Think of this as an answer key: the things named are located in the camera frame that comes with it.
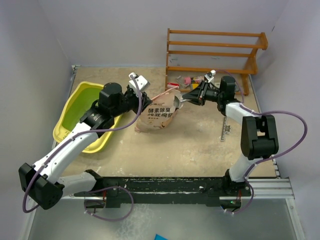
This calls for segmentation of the pink cat litter bag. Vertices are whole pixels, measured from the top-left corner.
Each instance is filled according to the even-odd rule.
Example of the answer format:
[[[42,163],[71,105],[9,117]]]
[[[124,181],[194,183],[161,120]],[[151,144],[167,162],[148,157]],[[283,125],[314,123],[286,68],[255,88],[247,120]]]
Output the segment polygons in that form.
[[[134,130],[137,133],[150,133],[166,128],[180,108],[175,108],[174,97],[182,99],[178,88],[171,88],[152,98],[152,103],[138,117]]]

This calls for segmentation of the silver metal scoop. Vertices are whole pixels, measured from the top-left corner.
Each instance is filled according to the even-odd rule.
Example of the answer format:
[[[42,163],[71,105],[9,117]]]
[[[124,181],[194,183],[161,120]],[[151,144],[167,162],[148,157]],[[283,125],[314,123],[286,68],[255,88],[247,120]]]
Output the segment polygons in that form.
[[[188,102],[189,100],[188,99],[184,99],[184,98],[179,98],[177,96],[174,97],[174,100],[173,100],[173,106],[176,108],[176,109],[180,109],[183,107],[184,103],[185,102]]]

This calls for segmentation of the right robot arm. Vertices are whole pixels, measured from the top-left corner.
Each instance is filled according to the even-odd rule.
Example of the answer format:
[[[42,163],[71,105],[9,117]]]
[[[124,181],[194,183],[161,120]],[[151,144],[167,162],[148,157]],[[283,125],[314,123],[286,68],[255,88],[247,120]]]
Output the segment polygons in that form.
[[[243,104],[235,98],[236,80],[223,76],[220,86],[208,80],[202,81],[192,91],[182,95],[182,99],[197,106],[207,101],[217,104],[218,111],[241,125],[241,155],[226,172],[228,180],[222,183],[222,190],[228,196],[240,190],[240,183],[252,172],[258,161],[267,159],[279,150],[275,117],[271,114],[258,115],[243,109]]]

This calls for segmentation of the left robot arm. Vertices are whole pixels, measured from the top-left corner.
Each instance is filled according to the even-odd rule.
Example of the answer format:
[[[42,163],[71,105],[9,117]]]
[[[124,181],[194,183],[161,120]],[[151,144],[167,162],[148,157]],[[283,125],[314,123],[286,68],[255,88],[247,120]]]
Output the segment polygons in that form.
[[[91,143],[105,132],[115,131],[115,118],[129,111],[137,116],[152,103],[145,90],[146,80],[130,80],[126,92],[120,84],[107,83],[99,92],[90,109],[80,118],[71,133],[50,153],[33,165],[24,163],[18,170],[21,188],[24,191],[22,210],[27,198],[33,199],[44,210],[52,208],[62,197],[79,192],[98,196],[103,191],[99,176],[92,170],[78,175],[62,177],[63,171]]]

